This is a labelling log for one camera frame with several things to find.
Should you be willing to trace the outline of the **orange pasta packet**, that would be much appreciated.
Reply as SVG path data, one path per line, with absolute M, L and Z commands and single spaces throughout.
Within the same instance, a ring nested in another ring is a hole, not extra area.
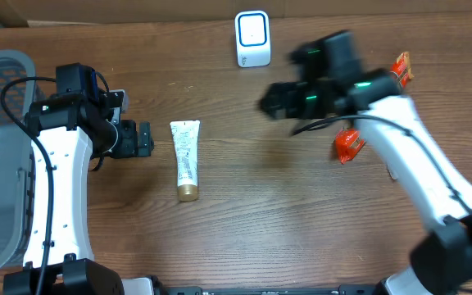
M 411 73 L 411 58 L 409 52 L 402 52 L 390 69 L 391 76 L 397 81 L 400 89 L 404 89 L 409 81 L 414 78 Z M 334 147 L 337 158 L 342 164 L 351 161 L 365 145 L 359 130 L 342 128 L 336 135 Z

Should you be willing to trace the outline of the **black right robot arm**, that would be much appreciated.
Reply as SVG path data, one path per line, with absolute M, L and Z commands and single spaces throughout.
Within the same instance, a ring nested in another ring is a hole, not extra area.
M 274 83 L 260 101 L 269 117 L 305 131 L 347 120 L 408 193 L 427 230 L 409 266 L 381 294 L 454 294 L 472 280 L 472 184 L 447 159 L 394 74 L 364 70 L 352 33 L 339 31 L 291 53 L 298 82 Z

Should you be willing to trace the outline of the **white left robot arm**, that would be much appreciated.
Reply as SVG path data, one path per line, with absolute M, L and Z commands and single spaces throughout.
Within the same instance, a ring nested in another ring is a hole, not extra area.
M 52 81 L 56 92 L 15 121 L 32 141 L 34 205 L 23 269 L 5 276 L 3 292 L 152 294 L 148 277 L 122 279 L 95 262 L 87 218 L 89 162 L 149 157 L 150 124 L 121 119 L 126 92 L 90 66 L 58 66 Z

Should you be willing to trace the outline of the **white tube gold cap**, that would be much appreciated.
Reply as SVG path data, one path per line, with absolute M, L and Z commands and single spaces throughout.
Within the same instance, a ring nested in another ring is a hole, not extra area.
M 170 122 L 177 161 L 177 193 L 180 202 L 198 199 L 198 147 L 201 122 Z

